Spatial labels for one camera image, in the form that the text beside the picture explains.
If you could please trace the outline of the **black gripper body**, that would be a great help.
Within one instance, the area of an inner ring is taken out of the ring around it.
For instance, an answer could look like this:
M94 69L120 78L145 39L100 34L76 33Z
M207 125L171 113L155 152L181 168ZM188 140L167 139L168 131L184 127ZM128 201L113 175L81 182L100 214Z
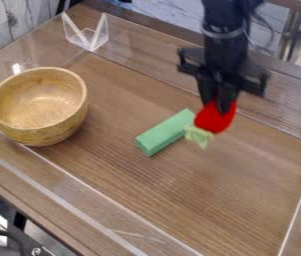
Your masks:
M179 71L193 76L208 77L216 87L223 82L233 84L239 92L245 91L263 97L271 73L268 69L249 57L248 31L243 30L237 37L221 39L204 36L204 47L179 49Z

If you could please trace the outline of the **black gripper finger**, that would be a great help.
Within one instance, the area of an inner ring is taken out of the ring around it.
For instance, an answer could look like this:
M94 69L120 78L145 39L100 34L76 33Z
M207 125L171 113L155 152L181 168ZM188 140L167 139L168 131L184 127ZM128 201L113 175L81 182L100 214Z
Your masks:
M231 111L232 103L237 100L239 89L237 87L223 82L217 85L217 108L221 114L227 114Z
M216 87L213 81L208 77L199 76L199 92L204 104L208 104L216 97Z

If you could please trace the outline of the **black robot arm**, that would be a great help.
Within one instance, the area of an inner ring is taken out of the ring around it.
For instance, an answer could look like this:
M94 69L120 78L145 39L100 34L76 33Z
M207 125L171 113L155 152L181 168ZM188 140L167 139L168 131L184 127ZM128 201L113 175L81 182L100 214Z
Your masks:
M271 73L249 56L251 19L264 0L203 0L203 48L179 49L179 71L193 76L204 104L221 115L245 91L263 97Z

